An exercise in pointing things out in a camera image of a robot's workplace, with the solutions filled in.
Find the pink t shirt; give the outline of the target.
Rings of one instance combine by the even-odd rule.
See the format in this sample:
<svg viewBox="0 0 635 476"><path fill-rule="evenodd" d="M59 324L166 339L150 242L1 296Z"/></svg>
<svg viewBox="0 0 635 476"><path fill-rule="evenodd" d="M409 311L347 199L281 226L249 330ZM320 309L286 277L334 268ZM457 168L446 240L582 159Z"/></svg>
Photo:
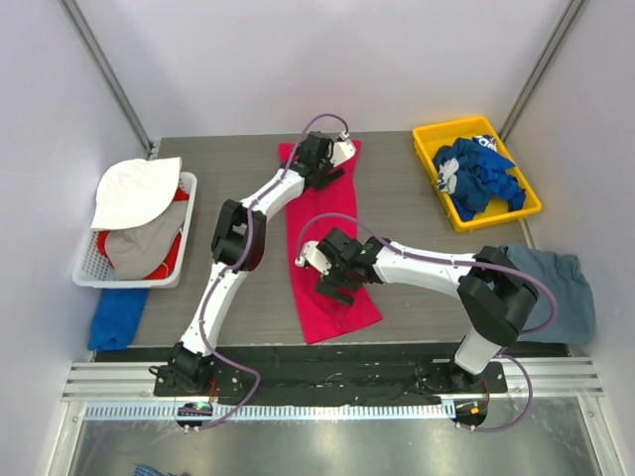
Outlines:
<svg viewBox="0 0 635 476"><path fill-rule="evenodd" d="M358 331L382 320L367 290L354 293L353 305L345 305L315 291L318 271L296 265L299 242L318 241L334 227L350 237L357 236L357 225L339 216L357 216L354 185L357 160L353 157L347 161L342 166L344 175L334 183L323 190L309 189L285 208L291 287L302 332L309 344Z"/></svg>

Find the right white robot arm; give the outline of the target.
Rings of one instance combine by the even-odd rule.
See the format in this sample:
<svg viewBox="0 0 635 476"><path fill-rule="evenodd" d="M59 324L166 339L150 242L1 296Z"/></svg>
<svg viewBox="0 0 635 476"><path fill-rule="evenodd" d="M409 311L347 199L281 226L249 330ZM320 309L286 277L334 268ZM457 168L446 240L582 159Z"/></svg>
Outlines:
<svg viewBox="0 0 635 476"><path fill-rule="evenodd" d="M432 253L376 237L361 243L334 228L306 242L297 263L318 271L319 294L345 305L369 284L409 285L459 300L471 327L449 363L424 376L436 393L478 392L490 360L519 339L539 299L537 287L493 247Z"/></svg>

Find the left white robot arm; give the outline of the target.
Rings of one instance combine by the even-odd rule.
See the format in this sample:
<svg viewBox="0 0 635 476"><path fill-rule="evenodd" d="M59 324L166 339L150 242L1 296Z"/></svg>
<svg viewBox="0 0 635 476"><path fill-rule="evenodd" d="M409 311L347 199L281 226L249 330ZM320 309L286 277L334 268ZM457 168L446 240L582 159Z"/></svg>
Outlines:
<svg viewBox="0 0 635 476"><path fill-rule="evenodd" d="M308 190L324 189L342 177L343 165L355 154L346 130L335 139L310 132L257 191L222 204L210 245L207 285L168 363L155 370L158 385L181 387L192 396L209 388L220 329L239 288L262 260L268 221Z"/></svg>

